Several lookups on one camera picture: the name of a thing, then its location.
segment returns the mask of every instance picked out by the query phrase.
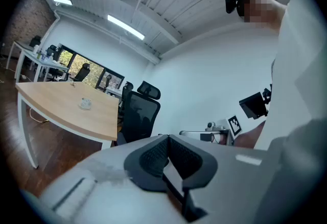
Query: person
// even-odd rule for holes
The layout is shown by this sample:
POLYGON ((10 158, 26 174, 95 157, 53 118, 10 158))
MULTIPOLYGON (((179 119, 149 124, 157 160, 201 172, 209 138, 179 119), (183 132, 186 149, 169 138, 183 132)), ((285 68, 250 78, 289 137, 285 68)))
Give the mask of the person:
POLYGON ((267 150, 274 138, 327 118, 325 18, 313 0, 290 0, 287 6, 277 0, 238 0, 235 7, 245 22, 278 33, 267 119, 251 138, 249 132, 235 141, 236 146, 250 147, 255 142, 254 148, 267 150))

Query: brick wall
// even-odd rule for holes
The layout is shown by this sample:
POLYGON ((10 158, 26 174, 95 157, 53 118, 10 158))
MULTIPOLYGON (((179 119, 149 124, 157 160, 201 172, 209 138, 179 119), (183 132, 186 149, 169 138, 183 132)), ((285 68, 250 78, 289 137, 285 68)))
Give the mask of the brick wall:
POLYGON ((30 43, 35 35, 44 36, 56 17, 45 0, 21 0, 17 5, 2 41, 4 55, 8 55, 14 40, 30 43))

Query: white wall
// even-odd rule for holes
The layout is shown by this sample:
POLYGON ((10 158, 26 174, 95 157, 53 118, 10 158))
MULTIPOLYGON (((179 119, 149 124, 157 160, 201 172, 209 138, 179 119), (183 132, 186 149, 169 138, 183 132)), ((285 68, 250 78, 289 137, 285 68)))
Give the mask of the white wall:
POLYGON ((270 89, 277 36, 246 30, 206 38, 163 59, 148 74, 161 90, 161 110, 152 135, 202 131, 209 121, 236 114, 243 132, 265 120, 248 119, 239 101, 270 89))
POLYGON ((77 53, 123 76, 138 87, 148 60, 108 35, 70 18, 62 17, 46 39, 44 46, 63 44, 77 53))

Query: ceiling light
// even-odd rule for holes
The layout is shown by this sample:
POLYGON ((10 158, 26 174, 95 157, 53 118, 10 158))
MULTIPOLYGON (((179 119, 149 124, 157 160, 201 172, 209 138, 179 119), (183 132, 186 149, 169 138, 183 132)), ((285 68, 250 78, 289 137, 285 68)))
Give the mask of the ceiling light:
POLYGON ((115 24, 117 24, 121 28, 124 28, 125 30, 127 30, 130 33, 132 33, 133 35, 135 35, 139 39, 141 39, 141 40, 144 39, 144 35, 143 34, 139 33, 137 30, 135 30, 131 26, 128 26, 127 24, 123 23, 122 21, 119 21, 118 19, 112 17, 111 15, 108 15, 108 20, 111 21, 111 22, 113 22, 113 23, 115 23, 115 24))
POLYGON ((73 5, 71 0, 53 0, 53 1, 58 2, 58 3, 67 4, 70 6, 73 5))

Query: wooden floor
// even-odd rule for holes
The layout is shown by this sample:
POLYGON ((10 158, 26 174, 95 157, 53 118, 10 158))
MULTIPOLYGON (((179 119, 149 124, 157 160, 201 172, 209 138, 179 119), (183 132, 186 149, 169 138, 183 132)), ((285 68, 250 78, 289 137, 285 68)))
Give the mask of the wooden floor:
MULTIPOLYGON (((6 62, 7 60, 0 61, 0 80, 4 81, 0 83, 0 145, 19 188, 39 196, 51 181, 99 151, 102 144, 65 131, 51 122, 38 123, 30 118, 28 108, 28 128, 39 163, 39 167, 34 169, 24 150, 18 126, 14 72, 5 70, 6 62)), ((15 70, 16 63, 16 60, 11 60, 10 68, 15 70)), ((26 69, 22 69, 21 74, 34 79, 34 73, 26 69)), ((33 110, 32 116, 44 120, 33 110)))

